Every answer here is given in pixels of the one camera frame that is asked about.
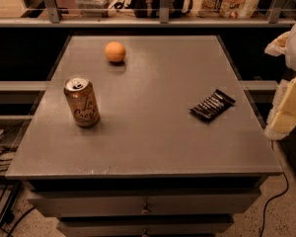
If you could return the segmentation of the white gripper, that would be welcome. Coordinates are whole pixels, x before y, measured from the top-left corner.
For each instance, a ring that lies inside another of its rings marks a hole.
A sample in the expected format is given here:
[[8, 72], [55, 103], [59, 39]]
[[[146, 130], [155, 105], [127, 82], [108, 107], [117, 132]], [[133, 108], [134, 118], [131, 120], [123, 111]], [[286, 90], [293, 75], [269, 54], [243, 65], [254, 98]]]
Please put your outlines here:
[[[267, 45], [264, 52], [271, 56], [285, 55], [286, 66], [296, 71], [296, 23]], [[281, 140], [296, 127], [296, 77], [282, 79], [277, 86], [272, 109], [266, 120], [264, 134], [271, 140]]]

